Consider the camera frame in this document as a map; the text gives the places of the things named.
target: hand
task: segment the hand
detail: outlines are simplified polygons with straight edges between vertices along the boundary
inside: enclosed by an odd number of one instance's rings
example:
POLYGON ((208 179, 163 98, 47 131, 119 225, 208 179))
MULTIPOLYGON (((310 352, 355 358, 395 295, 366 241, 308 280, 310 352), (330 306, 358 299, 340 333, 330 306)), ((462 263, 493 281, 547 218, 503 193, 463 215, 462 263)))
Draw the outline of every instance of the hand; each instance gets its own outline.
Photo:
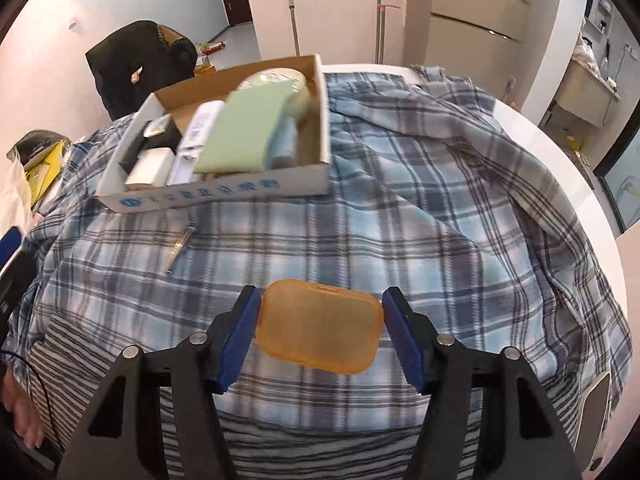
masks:
POLYGON ((44 438, 40 414, 9 368, 2 379, 0 401, 8 412, 14 414, 15 433, 23 438, 25 446, 29 449, 40 447, 44 438))

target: black cable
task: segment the black cable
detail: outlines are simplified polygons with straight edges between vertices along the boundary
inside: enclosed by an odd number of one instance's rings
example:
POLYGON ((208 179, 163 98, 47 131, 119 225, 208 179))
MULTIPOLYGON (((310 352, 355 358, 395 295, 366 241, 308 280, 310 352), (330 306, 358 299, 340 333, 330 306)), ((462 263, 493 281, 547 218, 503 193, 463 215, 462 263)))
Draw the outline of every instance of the black cable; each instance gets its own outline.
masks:
MULTIPOLYGON (((618 65, 618 71, 616 72, 615 78, 613 78, 613 81, 615 81, 616 83, 618 82, 618 75, 620 74, 620 69, 622 68, 622 62, 625 60, 625 54, 626 54, 626 49, 622 51, 622 57, 620 58, 620 64, 618 65)), ((609 113, 609 107, 611 106, 611 102, 613 101, 613 99, 615 99, 615 98, 612 97, 609 100, 609 104, 607 105, 607 110, 604 112, 604 118, 602 120, 602 126, 604 126, 604 123, 607 121, 607 114, 609 113)))
POLYGON ((56 428, 56 423, 53 420, 53 410, 51 409, 49 394, 47 393, 47 389, 44 385, 44 381, 40 377, 39 373, 37 373, 36 369, 33 367, 33 365, 30 362, 27 361, 27 359, 25 359, 24 357, 22 357, 21 355, 15 352, 9 352, 8 350, 0 350, 0 354, 9 355, 11 357, 15 357, 16 359, 19 359, 20 361, 22 361, 24 364, 26 364, 29 367, 29 370, 33 372, 33 374, 36 376, 36 378, 40 382, 40 386, 42 387, 42 391, 44 392, 44 398, 47 401, 47 411, 49 412, 49 421, 51 423, 51 429, 53 431, 53 435, 56 437, 56 440, 58 441, 58 445, 60 446, 60 451, 62 452, 62 454, 64 454, 65 447, 62 445, 62 440, 60 439, 60 435, 58 434, 58 428, 56 428))

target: white box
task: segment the white box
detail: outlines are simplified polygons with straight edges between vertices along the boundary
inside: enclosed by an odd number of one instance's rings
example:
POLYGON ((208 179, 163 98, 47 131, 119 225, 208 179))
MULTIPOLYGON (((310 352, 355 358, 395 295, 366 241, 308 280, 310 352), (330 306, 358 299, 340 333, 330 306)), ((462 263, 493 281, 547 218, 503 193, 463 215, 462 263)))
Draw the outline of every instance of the white box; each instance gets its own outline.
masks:
POLYGON ((326 85, 318 55, 261 61, 187 79, 163 88, 146 99, 113 152, 98 185, 97 197, 117 213, 135 213, 186 207, 214 200, 326 194, 331 164, 328 116, 326 85), (201 103, 224 100, 248 76, 277 67, 302 72, 312 95, 309 114, 300 124, 297 167, 233 174, 179 186, 126 190, 127 175, 119 161, 147 121, 171 113, 176 126, 184 133, 201 103))

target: striped fabric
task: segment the striped fabric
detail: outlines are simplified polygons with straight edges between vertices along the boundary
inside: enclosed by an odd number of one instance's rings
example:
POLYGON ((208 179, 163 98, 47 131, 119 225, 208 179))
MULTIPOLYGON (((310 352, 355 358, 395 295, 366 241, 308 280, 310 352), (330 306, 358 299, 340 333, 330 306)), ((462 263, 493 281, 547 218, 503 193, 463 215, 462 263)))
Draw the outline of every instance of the striped fabric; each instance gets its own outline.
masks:
MULTIPOLYGON (((414 310, 465 345, 519 348, 574 436, 579 395, 603 371, 612 374, 610 407, 618 402, 630 362, 628 325, 567 198, 493 120, 493 99, 468 80, 418 70, 419 87, 391 75, 327 75, 327 196, 119 215, 94 193, 129 119, 74 146, 60 196, 24 244, 40 272, 8 345, 29 356, 58 315, 105 356, 132 343, 151 351, 206 328, 247 283, 297 278, 377 297, 396 285, 414 310), (197 231, 167 276, 169 250, 190 223, 197 231)), ((80 389, 60 375, 51 381, 80 389)), ((356 376, 252 347, 240 380, 216 399, 240 425, 304 430, 302 455, 327 431, 407 428, 415 436, 427 402, 406 384, 386 332, 370 369, 356 376)), ((65 408, 58 416, 72 428, 65 408)), ((472 408, 474 419, 478 399, 472 408)), ((472 464, 477 435, 469 435, 462 474, 472 464)), ((341 436, 326 438, 324 446, 343 446, 341 436)), ((400 456, 407 456, 403 442, 400 456)), ((344 478, 313 457, 303 462, 320 478, 344 478)), ((256 471, 247 475, 268 478, 256 471)), ((382 469, 362 474, 388 478, 382 469)))

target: white table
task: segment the white table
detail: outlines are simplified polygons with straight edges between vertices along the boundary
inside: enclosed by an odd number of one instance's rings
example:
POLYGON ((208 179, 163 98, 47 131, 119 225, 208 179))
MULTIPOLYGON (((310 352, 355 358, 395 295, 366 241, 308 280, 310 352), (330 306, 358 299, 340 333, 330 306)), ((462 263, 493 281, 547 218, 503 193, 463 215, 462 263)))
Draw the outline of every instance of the white table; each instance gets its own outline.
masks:
MULTIPOLYGON (((324 72, 386 73, 402 76, 410 84, 420 84, 422 82, 420 76, 413 70, 401 66, 376 64, 325 65, 324 72)), ((585 234, 591 241, 602 272, 609 280, 613 295, 622 307, 626 317, 625 277, 622 272, 622 263, 620 262, 616 241, 604 211, 584 177, 556 143, 516 110, 508 107, 503 102, 496 101, 494 117, 511 139, 542 161, 558 180, 562 190, 574 207, 585 234)), ((584 406, 586 394, 582 398, 581 410, 584 406)), ((581 417, 582 425, 586 427, 593 420, 601 420, 603 412, 604 406, 597 406, 594 412, 584 412, 581 417)), ((607 427, 595 456, 600 456, 601 450, 606 448, 607 435, 611 427, 612 424, 607 427)))

